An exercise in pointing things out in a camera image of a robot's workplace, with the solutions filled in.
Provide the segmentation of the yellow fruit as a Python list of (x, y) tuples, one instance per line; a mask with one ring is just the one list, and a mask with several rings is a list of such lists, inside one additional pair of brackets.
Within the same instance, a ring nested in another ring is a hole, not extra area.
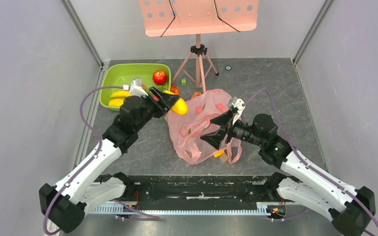
[[(165, 94), (170, 94), (170, 95), (176, 95), (178, 96), (178, 100), (177, 102), (171, 107), (171, 111), (174, 112), (175, 114), (177, 115), (186, 115), (188, 113), (188, 106), (186, 104), (186, 102), (177, 94), (169, 91), (169, 90), (164, 90), (163, 93)], [(164, 108), (164, 110), (167, 112), (169, 111), (170, 109), (168, 108)]]

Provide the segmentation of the red fruit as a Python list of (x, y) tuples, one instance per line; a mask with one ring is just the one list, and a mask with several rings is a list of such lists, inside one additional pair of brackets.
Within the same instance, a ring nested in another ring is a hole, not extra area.
[(159, 70), (153, 73), (152, 79), (156, 85), (162, 86), (167, 83), (168, 76), (164, 71)]

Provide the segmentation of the pink plastic bag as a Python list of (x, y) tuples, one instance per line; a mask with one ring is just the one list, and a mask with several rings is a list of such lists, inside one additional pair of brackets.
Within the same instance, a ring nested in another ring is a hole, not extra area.
[(195, 165), (224, 151), (228, 156), (227, 162), (233, 164), (240, 159), (241, 141), (233, 138), (229, 143), (222, 143), (219, 149), (215, 149), (200, 139), (201, 135), (218, 130), (219, 126), (211, 124), (210, 120), (227, 112), (227, 105), (231, 100), (232, 96), (226, 91), (212, 89), (186, 101), (186, 115), (181, 116), (172, 111), (166, 114), (170, 139), (179, 158)]

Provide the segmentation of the yellow fake banana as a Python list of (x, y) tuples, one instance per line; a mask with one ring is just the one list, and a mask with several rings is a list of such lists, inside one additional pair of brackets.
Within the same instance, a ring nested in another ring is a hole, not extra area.
[(116, 91), (116, 92), (110, 94), (109, 98), (110, 99), (120, 99), (120, 98), (127, 98), (129, 96), (131, 96), (129, 91), (119, 90), (119, 91)]

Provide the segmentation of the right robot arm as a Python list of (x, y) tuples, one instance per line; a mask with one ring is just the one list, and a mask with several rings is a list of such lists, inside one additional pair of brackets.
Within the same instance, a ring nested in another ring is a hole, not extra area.
[(265, 196), (276, 201), (290, 200), (328, 219), (344, 236), (360, 236), (376, 213), (374, 192), (356, 188), (315, 166), (300, 151), (277, 134), (278, 126), (267, 114), (258, 114), (253, 123), (235, 120), (232, 111), (211, 119), (219, 125), (215, 132), (201, 135), (214, 148), (222, 142), (238, 139), (260, 147), (259, 156), (284, 174), (274, 173), (265, 183)]

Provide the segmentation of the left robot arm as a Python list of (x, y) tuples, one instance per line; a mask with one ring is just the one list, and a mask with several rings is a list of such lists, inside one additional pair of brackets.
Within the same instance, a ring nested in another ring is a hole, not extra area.
[(118, 197), (130, 200), (134, 196), (135, 187), (120, 177), (111, 177), (96, 187), (90, 185), (113, 161), (128, 151), (138, 139), (138, 132), (152, 118), (160, 118), (169, 111), (187, 114), (187, 104), (179, 95), (156, 87), (149, 90), (151, 94), (139, 86), (131, 86), (130, 96), (125, 98), (113, 123), (103, 134), (98, 134), (94, 150), (67, 176), (53, 185), (46, 183), (39, 189), (46, 235), (53, 236), (59, 231), (70, 233), (101, 204)]

